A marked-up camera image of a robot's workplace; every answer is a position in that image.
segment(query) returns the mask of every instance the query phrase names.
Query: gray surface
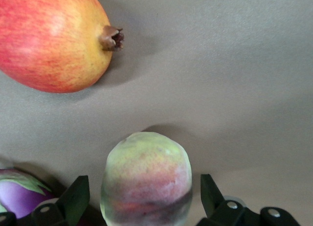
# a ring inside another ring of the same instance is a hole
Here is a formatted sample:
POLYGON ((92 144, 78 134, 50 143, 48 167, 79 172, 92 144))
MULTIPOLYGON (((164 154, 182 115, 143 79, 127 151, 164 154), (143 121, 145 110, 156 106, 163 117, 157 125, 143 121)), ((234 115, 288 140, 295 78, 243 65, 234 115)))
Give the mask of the gray surface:
POLYGON ((93 87, 26 88, 0 73, 0 155, 49 183, 89 175, 99 209, 109 151, 142 130, 187 151, 225 195, 313 221, 313 0, 100 0, 125 49, 93 87))

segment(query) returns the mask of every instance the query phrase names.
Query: pomegranate calyx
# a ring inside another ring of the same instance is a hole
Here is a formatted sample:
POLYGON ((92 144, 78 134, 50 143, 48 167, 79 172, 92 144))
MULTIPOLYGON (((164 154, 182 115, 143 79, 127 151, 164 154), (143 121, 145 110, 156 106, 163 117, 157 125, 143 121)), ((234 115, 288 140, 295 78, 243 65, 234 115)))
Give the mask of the pomegranate calyx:
POLYGON ((99 42, 104 51, 120 51, 123 49, 122 41, 124 34, 121 32, 123 28, 106 25, 103 27, 103 32, 99 36, 99 42))

